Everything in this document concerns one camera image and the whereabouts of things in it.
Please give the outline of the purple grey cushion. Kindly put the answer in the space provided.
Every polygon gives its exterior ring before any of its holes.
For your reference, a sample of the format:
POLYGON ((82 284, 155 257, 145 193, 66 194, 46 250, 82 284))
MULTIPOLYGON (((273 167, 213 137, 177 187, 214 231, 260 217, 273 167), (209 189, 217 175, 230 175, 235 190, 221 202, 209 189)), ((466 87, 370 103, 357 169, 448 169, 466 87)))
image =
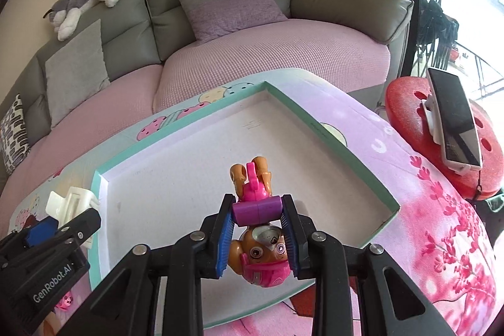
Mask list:
POLYGON ((179 0, 197 42, 287 20, 274 0, 179 0))

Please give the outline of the grey sofa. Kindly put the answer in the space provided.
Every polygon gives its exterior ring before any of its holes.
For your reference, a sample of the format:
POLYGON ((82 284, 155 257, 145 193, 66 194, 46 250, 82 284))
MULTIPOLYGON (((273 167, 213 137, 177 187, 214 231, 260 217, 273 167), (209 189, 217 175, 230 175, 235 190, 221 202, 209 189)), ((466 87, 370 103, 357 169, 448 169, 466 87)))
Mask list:
POLYGON ((23 109, 31 186, 143 118, 261 71, 301 68, 359 99, 403 61, 410 0, 114 0, 51 9, 55 38, 1 104, 23 109))

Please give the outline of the teal shallow box tray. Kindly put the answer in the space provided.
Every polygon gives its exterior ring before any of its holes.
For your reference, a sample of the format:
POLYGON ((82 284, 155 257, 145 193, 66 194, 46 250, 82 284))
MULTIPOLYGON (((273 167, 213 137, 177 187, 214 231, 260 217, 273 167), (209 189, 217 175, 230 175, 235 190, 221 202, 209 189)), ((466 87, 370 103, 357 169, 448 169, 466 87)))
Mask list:
POLYGON ((277 304, 308 281, 289 270, 282 197, 343 244, 367 245, 399 212, 364 158, 383 153, 371 113, 308 80, 239 85, 227 97, 167 116, 167 125, 100 167, 92 190, 102 226, 90 251, 97 285, 136 245, 158 248, 225 214, 217 278, 205 280, 203 324, 277 304))

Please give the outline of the pink sofa cover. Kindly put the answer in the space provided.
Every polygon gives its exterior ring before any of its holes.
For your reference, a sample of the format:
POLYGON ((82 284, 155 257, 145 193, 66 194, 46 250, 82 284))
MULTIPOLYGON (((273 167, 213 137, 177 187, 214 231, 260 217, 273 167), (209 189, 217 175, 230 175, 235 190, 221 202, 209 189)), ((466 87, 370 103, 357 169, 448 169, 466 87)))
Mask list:
POLYGON ((150 115, 196 95, 214 101, 215 88, 241 77, 301 68, 344 92, 384 83, 391 54, 366 34, 316 20, 286 20, 190 44, 165 64, 147 65, 115 80, 77 106, 28 157, 1 179, 1 200, 25 196, 101 142, 150 115))

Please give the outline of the pink puppy toy figure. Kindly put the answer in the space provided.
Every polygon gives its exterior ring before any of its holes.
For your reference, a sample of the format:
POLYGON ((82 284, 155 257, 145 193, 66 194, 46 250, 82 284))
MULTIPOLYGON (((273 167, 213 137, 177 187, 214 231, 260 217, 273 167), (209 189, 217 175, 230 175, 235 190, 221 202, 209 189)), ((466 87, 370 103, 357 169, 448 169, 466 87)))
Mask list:
POLYGON ((290 275, 283 230, 273 222, 281 217, 281 197, 272 192, 272 174, 266 158, 230 168, 238 201, 232 220, 244 229, 230 244, 228 266, 246 282, 261 288, 281 285, 290 275))

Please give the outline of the grey white plush dog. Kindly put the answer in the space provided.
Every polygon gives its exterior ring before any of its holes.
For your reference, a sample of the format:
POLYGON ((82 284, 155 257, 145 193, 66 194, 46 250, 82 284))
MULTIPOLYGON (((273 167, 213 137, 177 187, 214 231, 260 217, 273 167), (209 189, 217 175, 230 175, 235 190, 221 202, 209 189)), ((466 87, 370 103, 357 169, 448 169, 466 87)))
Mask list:
POLYGON ((104 3, 107 8, 112 8, 118 1, 120 0, 58 0, 44 14, 43 18, 49 19, 57 39, 63 42, 73 36, 84 12, 99 3, 104 3))

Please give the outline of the white plastic hair claw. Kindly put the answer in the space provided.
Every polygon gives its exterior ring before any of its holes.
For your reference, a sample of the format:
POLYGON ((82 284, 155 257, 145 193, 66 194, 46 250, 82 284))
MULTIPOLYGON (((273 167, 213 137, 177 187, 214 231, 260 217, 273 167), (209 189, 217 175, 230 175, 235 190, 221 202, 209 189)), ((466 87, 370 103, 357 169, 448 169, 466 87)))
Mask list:
POLYGON ((98 220, 97 226, 100 228, 101 217, 98 198, 89 189, 79 187, 70 187, 65 197, 51 191, 45 207, 46 213, 58 222, 57 235, 74 218, 90 209, 95 211, 98 220))

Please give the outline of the red plastic stool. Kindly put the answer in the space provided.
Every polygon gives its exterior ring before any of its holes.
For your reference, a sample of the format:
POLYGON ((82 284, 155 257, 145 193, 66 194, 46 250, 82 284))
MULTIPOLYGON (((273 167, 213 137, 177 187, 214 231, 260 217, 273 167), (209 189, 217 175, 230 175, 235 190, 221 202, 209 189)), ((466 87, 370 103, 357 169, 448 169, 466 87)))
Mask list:
POLYGON ((452 131, 449 122, 469 104, 453 100, 448 88, 425 77, 399 77, 385 91, 384 106, 392 127, 467 200, 485 200, 503 187, 503 149, 492 125, 471 104, 472 124, 452 131))

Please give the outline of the light grey cushion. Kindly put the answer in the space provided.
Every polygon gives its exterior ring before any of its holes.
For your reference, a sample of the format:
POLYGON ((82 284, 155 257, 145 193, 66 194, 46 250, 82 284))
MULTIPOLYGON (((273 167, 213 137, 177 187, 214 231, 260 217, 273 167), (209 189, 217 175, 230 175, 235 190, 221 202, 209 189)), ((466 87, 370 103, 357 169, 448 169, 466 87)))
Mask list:
POLYGON ((45 63, 51 129, 77 106, 110 85, 96 20, 45 63))

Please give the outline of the smartphone on white stand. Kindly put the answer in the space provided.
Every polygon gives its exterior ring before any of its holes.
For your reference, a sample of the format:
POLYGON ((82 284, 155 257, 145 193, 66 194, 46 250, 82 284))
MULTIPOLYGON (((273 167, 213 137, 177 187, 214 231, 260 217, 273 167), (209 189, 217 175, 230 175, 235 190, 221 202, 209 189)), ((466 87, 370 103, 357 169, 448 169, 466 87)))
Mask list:
POLYGON ((440 146, 443 164, 459 175, 480 171, 483 159, 469 100, 460 78, 428 68, 430 95, 422 100, 432 139, 440 146))

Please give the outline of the cartoon printed bedsheet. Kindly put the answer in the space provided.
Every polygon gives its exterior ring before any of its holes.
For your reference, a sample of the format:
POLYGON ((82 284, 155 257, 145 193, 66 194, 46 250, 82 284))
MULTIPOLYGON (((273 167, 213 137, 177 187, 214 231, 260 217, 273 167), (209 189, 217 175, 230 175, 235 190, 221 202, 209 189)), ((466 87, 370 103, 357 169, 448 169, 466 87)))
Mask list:
POLYGON ((376 242, 458 335, 486 332, 503 306, 503 267, 474 208, 392 126, 302 69, 265 71, 161 112, 148 65, 77 106, 30 150, 1 194, 1 232, 43 219, 51 192, 93 191, 102 227, 81 304, 133 246, 197 229, 257 156, 272 190, 343 244, 376 242))

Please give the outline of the black white patterned cushion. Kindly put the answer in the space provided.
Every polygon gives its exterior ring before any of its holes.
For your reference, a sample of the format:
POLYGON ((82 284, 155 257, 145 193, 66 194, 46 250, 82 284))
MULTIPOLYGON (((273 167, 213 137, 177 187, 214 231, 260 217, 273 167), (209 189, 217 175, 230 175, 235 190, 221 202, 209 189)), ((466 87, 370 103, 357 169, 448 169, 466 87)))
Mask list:
POLYGON ((29 151, 23 104, 20 94, 17 94, 1 119, 1 154, 9 175, 28 156, 29 151))

